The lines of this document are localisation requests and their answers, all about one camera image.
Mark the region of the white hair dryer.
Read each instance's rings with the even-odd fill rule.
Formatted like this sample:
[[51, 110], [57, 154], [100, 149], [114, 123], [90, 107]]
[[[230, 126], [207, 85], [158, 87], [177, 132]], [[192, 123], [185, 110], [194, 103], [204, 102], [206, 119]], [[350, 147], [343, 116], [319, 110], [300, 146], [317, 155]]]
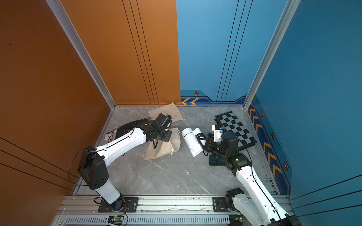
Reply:
[[206, 144], [206, 136], [202, 133], [200, 128], [185, 128], [182, 131], [182, 137], [184, 138], [191, 154], [196, 157], [203, 152]]

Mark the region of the black drawstring dryer bag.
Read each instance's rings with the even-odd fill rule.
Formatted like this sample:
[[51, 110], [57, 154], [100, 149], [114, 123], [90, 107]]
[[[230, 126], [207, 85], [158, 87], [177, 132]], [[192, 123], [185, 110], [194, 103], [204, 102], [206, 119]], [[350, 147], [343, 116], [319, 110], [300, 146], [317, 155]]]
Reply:
[[132, 122], [129, 122], [129, 123], [119, 127], [117, 129], [115, 139], [124, 136], [125, 134], [132, 131], [135, 127], [141, 126], [142, 124], [144, 124], [144, 123], [146, 123], [148, 121], [149, 121], [148, 119], [132, 121]]

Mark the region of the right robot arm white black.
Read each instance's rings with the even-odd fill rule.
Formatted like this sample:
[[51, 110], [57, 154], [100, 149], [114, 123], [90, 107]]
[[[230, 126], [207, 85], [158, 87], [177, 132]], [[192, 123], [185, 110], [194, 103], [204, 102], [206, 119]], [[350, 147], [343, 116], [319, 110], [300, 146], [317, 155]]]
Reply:
[[231, 212], [240, 212], [253, 226], [300, 226], [297, 216], [289, 215], [260, 181], [250, 157], [242, 154], [238, 138], [231, 132], [209, 133], [204, 150], [224, 158], [224, 165], [244, 186], [247, 193], [235, 188], [226, 192], [225, 205]]

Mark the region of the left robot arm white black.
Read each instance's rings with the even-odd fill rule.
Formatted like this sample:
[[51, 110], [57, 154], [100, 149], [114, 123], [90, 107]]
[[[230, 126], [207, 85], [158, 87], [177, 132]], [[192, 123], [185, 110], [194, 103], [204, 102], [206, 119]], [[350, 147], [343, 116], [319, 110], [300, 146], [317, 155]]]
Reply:
[[144, 118], [127, 125], [130, 131], [115, 140], [96, 148], [89, 146], [82, 151], [78, 173], [87, 186], [97, 192], [101, 204], [113, 212], [125, 211], [125, 199], [109, 178], [107, 167], [131, 149], [149, 141], [156, 146], [158, 141], [168, 142], [172, 132], [170, 115], [159, 114], [154, 120]]

